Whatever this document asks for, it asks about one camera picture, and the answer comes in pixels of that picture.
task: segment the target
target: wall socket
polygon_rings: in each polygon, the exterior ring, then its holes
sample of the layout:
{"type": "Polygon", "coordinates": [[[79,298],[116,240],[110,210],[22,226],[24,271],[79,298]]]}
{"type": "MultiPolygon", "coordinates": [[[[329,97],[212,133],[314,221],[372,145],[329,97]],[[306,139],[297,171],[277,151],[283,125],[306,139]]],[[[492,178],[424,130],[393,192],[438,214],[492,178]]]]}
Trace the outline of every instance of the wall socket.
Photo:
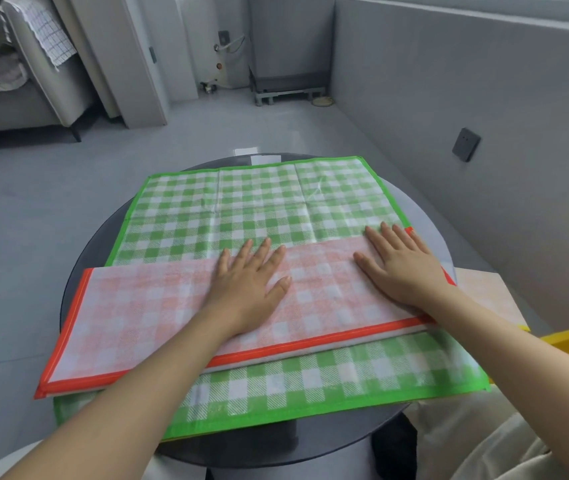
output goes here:
{"type": "Polygon", "coordinates": [[[454,144],[452,152],[462,161],[468,162],[472,159],[473,152],[476,151],[478,143],[481,142],[481,137],[476,135],[473,131],[467,128],[460,130],[458,139],[454,144]]]}
{"type": "Polygon", "coordinates": [[[231,37],[229,36],[229,31],[228,30],[218,31],[218,40],[220,40],[221,47],[229,45],[231,43],[231,37]]]}

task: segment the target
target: finger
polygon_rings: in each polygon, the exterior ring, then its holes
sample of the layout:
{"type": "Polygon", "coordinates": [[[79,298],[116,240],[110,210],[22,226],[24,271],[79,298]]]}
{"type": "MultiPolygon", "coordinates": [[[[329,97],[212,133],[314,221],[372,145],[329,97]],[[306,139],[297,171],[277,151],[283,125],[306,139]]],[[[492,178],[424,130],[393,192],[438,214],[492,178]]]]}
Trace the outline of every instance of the finger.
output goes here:
{"type": "Polygon", "coordinates": [[[275,271],[278,269],[278,266],[280,266],[280,263],[285,258],[286,252],[287,248],[280,246],[275,250],[267,262],[262,265],[259,272],[264,277],[264,282],[268,282],[271,279],[271,276],[273,276],[275,271]]]}
{"type": "Polygon", "coordinates": [[[404,244],[408,249],[410,249],[412,251],[418,250],[418,246],[416,245],[416,241],[411,239],[409,237],[409,234],[407,234],[407,231],[405,231],[402,227],[400,227],[397,224],[394,224],[392,226],[392,231],[395,235],[397,235],[400,238],[400,240],[402,241],[402,244],[404,244]]]}
{"type": "Polygon", "coordinates": [[[233,264],[231,265],[231,269],[238,269],[243,268],[245,261],[247,260],[248,252],[251,250],[251,246],[253,245],[253,241],[251,239],[247,239],[247,242],[240,248],[240,252],[233,260],[233,264]]]}
{"type": "Polygon", "coordinates": [[[266,254],[269,252],[269,248],[271,248],[271,239],[265,237],[264,241],[262,241],[262,244],[260,244],[260,247],[257,249],[256,253],[253,255],[253,257],[250,260],[248,260],[247,266],[245,267],[251,269],[258,269],[260,266],[262,266],[262,263],[264,263],[264,258],[266,257],[266,254]]]}
{"type": "Polygon", "coordinates": [[[431,254],[431,249],[429,249],[429,247],[425,244],[425,242],[420,238],[420,236],[414,229],[412,229],[411,232],[409,232],[409,237],[413,240],[413,242],[416,243],[419,250],[421,250],[425,254],[431,254]]]}
{"type": "Polygon", "coordinates": [[[369,226],[365,227],[365,235],[369,238],[369,241],[372,242],[384,261],[391,258],[393,252],[392,245],[382,235],[378,234],[369,226]]]}
{"type": "Polygon", "coordinates": [[[369,256],[365,256],[362,253],[354,253],[354,260],[356,264],[360,266],[367,276],[371,279],[372,282],[378,285],[378,287],[382,288],[382,284],[385,281],[385,277],[387,274],[385,270],[378,266],[378,263],[371,259],[369,256]]]}
{"type": "Polygon", "coordinates": [[[385,241],[389,242],[389,245],[396,251],[405,249],[407,246],[401,241],[400,237],[393,232],[393,229],[387,225],[386,222],[380,224],[380,231],[385,238],[385,241]]]}
{"type": "Polygon", "coordinates": [[[279,279],[278,282],[273,285],[273,288],[269,290],[269,293],[266,294],[266,311],[269,315],[275,312],[275,309],[280,305],[282,298],[285,297],[291,287],[291,281],[291,276],[285,276],[279,279]]]}
{"type": "Polygon", "coordinates": [[[218,266],[216,267],[215,273],[217,276],[222,276],[226,273],[229,268],[229,250],[227,248],[222,250],[220,258],[218,259],[218,266]]]}

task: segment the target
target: person's left hand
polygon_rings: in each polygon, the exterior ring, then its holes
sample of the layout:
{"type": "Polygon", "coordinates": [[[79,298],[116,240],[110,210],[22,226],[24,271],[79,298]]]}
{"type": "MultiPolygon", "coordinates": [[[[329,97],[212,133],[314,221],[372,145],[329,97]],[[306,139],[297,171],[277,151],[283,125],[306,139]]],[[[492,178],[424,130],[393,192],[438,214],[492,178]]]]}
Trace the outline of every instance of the person's left hand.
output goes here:
{"type": "Polygon", "coordinates": [[[244,243],[231,266],[229,250],[222,251],[211,289],[202,305],[203,310],[215,309],[216,314],[225,316],[230,336],[255,330],[262,325],[275,311],[291,285],[291,276],[285,276],[266,292],[266,284],[285,257],[286,248],[280,246],[264,262],[271,239],[267,237],[256,254],[247,259],[252,244],[251,239],[244,243]]]}

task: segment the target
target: gray tile floor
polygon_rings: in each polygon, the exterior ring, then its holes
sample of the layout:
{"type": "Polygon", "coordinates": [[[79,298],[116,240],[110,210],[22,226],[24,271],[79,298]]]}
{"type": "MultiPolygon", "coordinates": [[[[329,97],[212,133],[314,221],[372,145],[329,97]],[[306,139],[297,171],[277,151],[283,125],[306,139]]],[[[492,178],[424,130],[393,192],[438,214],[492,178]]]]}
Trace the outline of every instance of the gray tile floor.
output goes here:
{"type": "MultiPolygon", "coordinates": [[[[58,335],[67,277],[92,234],[149,174],[231,156],[236,148],[361,155],[431,217],[455,265],[491,270],[336,106],[287,100],[258,108],[246,90],[221,91],[174,107],[167,127],[127,130],[98,120],[82,143],[65,134],[50,140],[0,148],[0,458],[55,427],[50,400],[32,395],[58,335]]],[[[521,304],[533,329],[545,333],[521,304]]]]}

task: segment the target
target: round table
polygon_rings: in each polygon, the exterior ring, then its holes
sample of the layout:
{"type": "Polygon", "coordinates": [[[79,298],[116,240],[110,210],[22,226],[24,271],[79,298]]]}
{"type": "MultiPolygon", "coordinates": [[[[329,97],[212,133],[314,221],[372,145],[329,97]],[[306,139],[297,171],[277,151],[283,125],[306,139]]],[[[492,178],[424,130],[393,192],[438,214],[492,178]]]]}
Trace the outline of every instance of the round table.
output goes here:
{"type": "MultiPolygon", "coordinates": [[[[281,155],[282,161],[314,158],[297,153],[281,155]]],[[[250,155],[228,157],[189,170],[251,165],[250,155]]],[[[429,217],[400,189],[385,182],[411,225],[423,237],[447,272],[456,279],[454,265],[442,235],[429,217]]],[[[96,231],[80,254],[67,281],[60,307],[60,327],[66,319],[82,272],[104,266],[120,231],[131,199],[116,210],[96,231]]],[[[311,460],[349,446],[371,435],[396,417],[406,404],[385,404],[357,410],[339,411],[280,423],[233,429],[162,443],[157,452],[176,460],[219,468],[260,468],[311,460]]]]}

